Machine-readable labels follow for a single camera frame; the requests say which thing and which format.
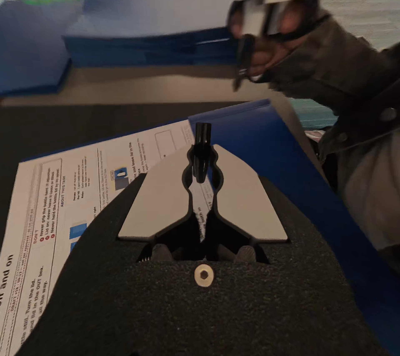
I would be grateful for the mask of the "person's right forearm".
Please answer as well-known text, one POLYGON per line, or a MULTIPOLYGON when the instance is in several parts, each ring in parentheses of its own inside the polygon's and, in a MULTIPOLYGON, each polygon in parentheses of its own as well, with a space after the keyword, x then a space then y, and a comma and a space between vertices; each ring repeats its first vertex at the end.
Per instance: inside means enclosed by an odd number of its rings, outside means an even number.
POLYGON ((340 116, 399 79, 396 46, 377 51, 330 16, 270 70, 269 86, 294 99, 312 99, 340 116))

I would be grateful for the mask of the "black capped marker pen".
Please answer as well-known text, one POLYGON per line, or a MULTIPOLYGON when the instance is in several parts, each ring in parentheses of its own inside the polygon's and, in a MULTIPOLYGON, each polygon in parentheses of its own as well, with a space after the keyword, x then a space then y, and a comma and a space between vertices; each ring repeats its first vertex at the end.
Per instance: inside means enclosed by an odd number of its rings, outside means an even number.
POLYGON ((193 176, 197 183, 204 183, 211 155, 211 130, 212 124, 196 123, 195 144, 193 150, 193 176))

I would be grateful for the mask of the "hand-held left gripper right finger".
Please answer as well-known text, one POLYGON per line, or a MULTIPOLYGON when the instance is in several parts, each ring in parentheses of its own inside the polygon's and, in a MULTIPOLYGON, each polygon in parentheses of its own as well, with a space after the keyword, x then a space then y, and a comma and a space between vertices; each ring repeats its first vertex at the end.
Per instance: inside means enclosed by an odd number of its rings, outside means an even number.
POLYGON ((212 147, 213 205, 205 243, 232 252, 242 246, 285 243, 288 235, 256 171, 220 145, 212 147))

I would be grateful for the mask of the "person's torso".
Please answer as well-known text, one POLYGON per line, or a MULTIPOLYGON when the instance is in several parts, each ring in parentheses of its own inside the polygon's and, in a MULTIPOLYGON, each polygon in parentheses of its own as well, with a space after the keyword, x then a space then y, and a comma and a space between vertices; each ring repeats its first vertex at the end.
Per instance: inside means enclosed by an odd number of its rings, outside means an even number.
POLYGON ((378 254, 399 274, 399 79, 340 115, 320 156, 337 156, 338 193, 378 254))

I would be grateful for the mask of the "stack of blue flat boxes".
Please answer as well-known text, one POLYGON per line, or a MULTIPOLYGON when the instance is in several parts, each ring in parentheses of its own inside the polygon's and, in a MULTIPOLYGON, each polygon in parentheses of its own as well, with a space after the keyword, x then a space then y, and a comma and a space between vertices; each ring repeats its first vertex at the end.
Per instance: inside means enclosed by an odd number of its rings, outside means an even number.
POLYGON ((75 67, 233 65, 231 0, 84 0, 64 34, 75 67))

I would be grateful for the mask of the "person's right hand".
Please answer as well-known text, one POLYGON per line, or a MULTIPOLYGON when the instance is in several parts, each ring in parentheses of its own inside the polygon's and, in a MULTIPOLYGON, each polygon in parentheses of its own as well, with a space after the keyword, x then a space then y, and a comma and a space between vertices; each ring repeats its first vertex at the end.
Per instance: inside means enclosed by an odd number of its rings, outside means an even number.
POLYGON ((227 17, 227 27, 232 36, 239 40, 239 59, 234 90, 242 81, 272 82, 272 70, 286 57, 290 56, 310 37, 327 17, 319 11, 319 0, 292 0, 284 6, 273 7, 277 33, 263 33, 260 37, 249 39, 243 34, 244 1, 234 1, 227 17))

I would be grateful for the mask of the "blue flat box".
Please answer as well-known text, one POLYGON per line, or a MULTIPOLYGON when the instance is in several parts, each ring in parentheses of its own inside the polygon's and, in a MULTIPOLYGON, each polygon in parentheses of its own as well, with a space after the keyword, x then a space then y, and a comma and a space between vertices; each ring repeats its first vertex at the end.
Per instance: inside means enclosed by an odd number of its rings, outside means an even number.
POLYGON ((81 14, 81 1, 1 4, 1 98, 60 91, 72 63, 63 35, 81 14))

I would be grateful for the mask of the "grey desk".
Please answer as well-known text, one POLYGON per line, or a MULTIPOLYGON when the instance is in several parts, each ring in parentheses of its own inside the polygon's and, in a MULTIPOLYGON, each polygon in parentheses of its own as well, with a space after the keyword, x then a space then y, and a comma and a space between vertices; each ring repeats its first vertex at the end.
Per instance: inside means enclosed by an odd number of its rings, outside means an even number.
POLYGON ((244 82, 232 90, 231 66, 72 68, 57 94, 6 97, 1 106, 88 106, 238 103, 269 99, 307 157, 323 170, 289 100, 267 84, 244 82))

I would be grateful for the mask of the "printed bottle instruction sheet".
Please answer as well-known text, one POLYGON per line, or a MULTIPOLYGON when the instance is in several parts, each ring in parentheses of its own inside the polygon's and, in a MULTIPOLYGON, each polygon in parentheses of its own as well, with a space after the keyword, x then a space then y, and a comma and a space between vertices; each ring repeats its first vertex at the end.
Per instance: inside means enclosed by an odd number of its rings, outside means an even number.
POLYGON ((189 120, 18 165, 1 250, 1 355, 188 352, 197 262, 118 238, 142 173, 188 151, 189 120))

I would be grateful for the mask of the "blue board under sheet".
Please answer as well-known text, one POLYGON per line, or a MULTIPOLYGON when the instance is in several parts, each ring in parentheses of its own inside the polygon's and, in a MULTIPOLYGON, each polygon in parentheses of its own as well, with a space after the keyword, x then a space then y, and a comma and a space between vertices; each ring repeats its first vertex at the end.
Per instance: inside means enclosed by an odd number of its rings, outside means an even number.
POLYGON ((90 224, 17 355, 399 355, 389 272, 267 100, 189 118, 261 176, 288 242, 262 262, 139 262, 117 238, 135 180, 90 224))

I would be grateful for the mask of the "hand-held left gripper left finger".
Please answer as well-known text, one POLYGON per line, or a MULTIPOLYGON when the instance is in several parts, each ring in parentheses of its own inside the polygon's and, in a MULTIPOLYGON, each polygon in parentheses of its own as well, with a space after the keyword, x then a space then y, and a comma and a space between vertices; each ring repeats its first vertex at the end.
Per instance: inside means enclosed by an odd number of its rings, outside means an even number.
POLYGON ((200 228, 189 189, 193 182, 193 150, 191 144, 183 146, 144 175, 119 239, 165 244, 170 250, 200 245, 200 228))

